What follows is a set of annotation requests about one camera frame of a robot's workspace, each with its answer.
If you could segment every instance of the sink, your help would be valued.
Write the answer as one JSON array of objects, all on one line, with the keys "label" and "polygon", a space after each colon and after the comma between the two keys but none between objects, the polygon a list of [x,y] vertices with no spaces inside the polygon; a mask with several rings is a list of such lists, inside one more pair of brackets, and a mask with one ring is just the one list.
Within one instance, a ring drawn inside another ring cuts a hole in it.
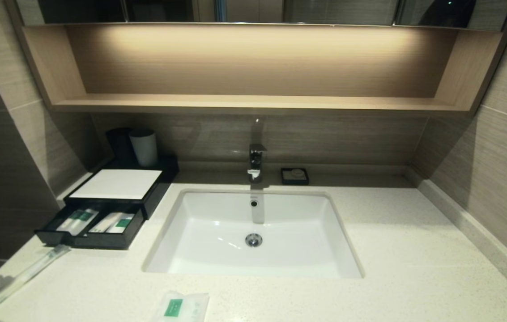
[{"label": "sink", "polygon": [[184,192],[144,271],[361,279],[324,195]]}]

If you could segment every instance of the faucet handle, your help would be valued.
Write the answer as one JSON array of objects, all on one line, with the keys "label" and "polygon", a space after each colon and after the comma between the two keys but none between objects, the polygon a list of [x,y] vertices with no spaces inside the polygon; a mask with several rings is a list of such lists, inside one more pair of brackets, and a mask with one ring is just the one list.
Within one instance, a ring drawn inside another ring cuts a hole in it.
[{"label": "faucet handle", "polygon": [[265,151],[267,151],[267,149],[259,143],[249,145],[249,153],[259,153]]}]

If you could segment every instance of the toiletry kit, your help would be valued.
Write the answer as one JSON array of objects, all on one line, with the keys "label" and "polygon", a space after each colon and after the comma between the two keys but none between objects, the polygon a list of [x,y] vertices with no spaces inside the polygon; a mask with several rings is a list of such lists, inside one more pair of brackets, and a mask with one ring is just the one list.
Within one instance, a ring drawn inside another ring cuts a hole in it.
[{"label": "toiletry kit", "polygon": [[175,157],[152,169],[119,169],[116,160],[64,198],[66,206],[35,231],[47,246],[128,249],[178,173]]}]

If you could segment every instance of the white cup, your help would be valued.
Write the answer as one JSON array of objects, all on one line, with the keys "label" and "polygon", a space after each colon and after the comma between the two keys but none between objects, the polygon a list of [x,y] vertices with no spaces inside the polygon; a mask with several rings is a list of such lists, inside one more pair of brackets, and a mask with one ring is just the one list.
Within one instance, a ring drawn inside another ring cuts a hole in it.
[{"label": "white cup", "polygon": [[153,167],[158,164],[156,134],[149,128],[141,128],[130,132],[130,141],[136,159],[142,167]]}]

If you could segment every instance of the white sink basin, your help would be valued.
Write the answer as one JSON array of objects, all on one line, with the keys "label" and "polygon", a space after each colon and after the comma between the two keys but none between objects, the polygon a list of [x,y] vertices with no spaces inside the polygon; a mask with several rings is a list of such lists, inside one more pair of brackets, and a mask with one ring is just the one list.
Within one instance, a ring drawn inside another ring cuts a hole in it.
[{"label": "white sink basin", "polygon": [[[246,243],[252,233],[262,238],[258,247]],[[322,195],[180,194],[144,271],[362,278],[335,209]]]}]

